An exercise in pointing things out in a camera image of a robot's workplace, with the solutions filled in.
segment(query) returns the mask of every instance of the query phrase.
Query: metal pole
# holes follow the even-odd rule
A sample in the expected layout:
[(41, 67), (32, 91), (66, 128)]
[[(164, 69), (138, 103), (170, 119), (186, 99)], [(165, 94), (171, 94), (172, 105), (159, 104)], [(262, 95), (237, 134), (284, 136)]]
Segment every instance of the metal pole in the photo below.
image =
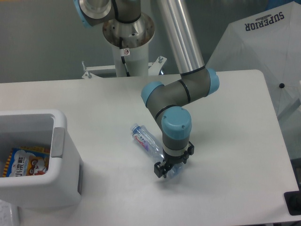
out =
[(184, 0), (158, 0), (180, 74), (202, 68), (204, 60)]

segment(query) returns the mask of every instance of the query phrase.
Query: bolt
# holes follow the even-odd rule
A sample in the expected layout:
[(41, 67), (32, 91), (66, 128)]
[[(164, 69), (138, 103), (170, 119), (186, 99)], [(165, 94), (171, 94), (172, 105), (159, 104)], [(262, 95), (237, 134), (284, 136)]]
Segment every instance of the bolt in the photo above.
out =
[(84, 69), (84, 72), (87, 70), (86, 66), (85, 66), (85, 61), (82, 61), (81, 64), (83, 65), (83, 69)]

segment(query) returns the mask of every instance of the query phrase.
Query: blue joint cap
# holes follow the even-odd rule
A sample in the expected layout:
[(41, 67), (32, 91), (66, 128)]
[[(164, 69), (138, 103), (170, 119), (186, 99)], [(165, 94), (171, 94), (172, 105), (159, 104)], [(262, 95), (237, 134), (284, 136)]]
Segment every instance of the blue joint cap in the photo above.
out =
[(79, 6), (79, 0), (73, 0), (73, 3), (75, 5), (75, 8), (76, 8), (76, 11), (77, 13), (79, 14), (80, 16), (80, 19), (84, 25), (84, 27), (86, 28), (89, 28), (89, 27), (92, 27), (88, 22), (87, 20), (85, 19), (84, 15), (82, 14), (81, 10), (80, 10), (80, 6)]
[(210, 75), (210, 89), (208, 95), (214, 93), (220, 87), (220, 79), (218, 78), (216, 71), (212, 68), (207, 69)]
[(182, 107), (168, 108), (162, 117), (163, 132), (174, 140), (183, 140), (190, 135), (192, 124), (189, 112)]
[(149, 84), (147, 84), (146, 86), (144, 86), (144, 88), (142, 89), (141, 97), (142, 97), (142, 100), (143, 100), (145, 106), (146, 106), (149, 96), (158, 86), (164, 86), (164, 85), (160, 81), (153, 81), (153, 82), (150, 82)]

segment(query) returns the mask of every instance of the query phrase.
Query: metal bracket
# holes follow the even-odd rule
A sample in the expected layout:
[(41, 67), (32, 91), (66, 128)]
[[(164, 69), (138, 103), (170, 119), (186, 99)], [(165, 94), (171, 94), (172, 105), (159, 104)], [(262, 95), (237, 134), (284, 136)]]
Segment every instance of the metal bracket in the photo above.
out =
[[(149, 63), (149, 76), (164, 74), (162, 67), (167, 61), (167, 58), (159, 56), (155, 62)], [(83, 65), (84, 74), (83, 79), (101, 78), (95, 74), (112, 74), (116, 73), (115, 65), (86, 67), (85, 62), (81, 62)]]

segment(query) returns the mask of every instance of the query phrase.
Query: snack package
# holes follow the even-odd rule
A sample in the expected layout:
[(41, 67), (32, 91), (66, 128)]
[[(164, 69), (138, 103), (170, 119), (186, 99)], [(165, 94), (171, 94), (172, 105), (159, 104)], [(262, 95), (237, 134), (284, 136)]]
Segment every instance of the snack package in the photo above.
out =
[(2, 177), (43, 175), (48, 170), (50, 150), (43, 147), (13, 148)]

